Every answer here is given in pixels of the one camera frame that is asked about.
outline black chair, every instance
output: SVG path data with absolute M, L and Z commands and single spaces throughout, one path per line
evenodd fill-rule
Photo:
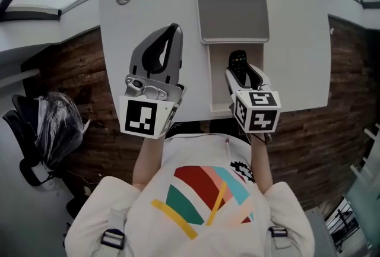
M 12 96 L 12 102 L 23 124 L 27 125 L 37 138 L 38 100 L 15 94 Z
M 20 162 L 20 171 L 25 180 L 32 186 L 39 186 L 42 182 L 32 171 L 32 167 L 41 162 L 41 155 L 34 144 L 34 135 L 31 129 L 22 123 L 20 115 L 15 110 L 10 110 L 2 117 L 12 129 L 14 136 L 21 148 L 24 158 Z

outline strap buckle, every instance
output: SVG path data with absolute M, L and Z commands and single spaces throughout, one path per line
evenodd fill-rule
M 125 235 L 118 229 L 108 229 L 104 231 L 101 244 L 122 250 L 124 248 Z
M 277 227 L 277 226 L 272 226 L 269 228 L 269 231 L 272 234 L 272 238 L 275 237 L 287 237 L 287 229 L 284 227 Z

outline white table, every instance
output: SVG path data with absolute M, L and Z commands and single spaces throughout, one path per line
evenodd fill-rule
M 100 25 L 113 102 L 125 93 L 132 51 L 152 31 L 170 23 L 183 30 L 180 83 L 187 86 L 175 122 L 216 118 L 210 108 L 206 45 L 200 42 L 197 0 L 99 0 Z M 270 39 L 263 69 L 280 93 L 282 111 L 327 105 L 330 32 L 324 0 L 267 0 Z

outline yellow stripe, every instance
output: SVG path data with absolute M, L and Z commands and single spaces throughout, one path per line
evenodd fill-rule
M 169 218 L 171 218 L 179 227 L 188 235 L 188 237 L 192 240 L 198 236 L 196 231 L 186 222 L 183 217 L 178 214 L 173 208 L 168 206 L 166 203 L 161 202 L 158 199 L 155 199 L 151 202 L 151 205 L 162 210 Z
M 223 181 L 223 183 L 221 184 L 221 187 L 220 187 L 220 191 L 219 191 L 218 197 L 216 198 L 213 210 L 211 211 L 211 214 L 210 214 L 209 218 L 207 219 L 206 226 L 211 226 L 212 225 L 212 223 L 214 221 L 214 218 L 215 218 L 215 215 L 216 215 L 216 212 L 219 209 L 219 205 L 221 203 L 221 199 L 223 198 L 224 192 L 226 191 L 226 188 L 227 188 L 227 184 L 225 183 L 225 181 Z

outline colorful graphic print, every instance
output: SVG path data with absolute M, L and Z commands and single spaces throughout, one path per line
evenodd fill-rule
M 235 226 L 254 220 L 246 181 L 233 170 L 183 166 L 176 169 L 174 177 L 166 202 L 155 199 L 151 204 L 171 218 L 190 239 L 198 236 L 197 226 Z

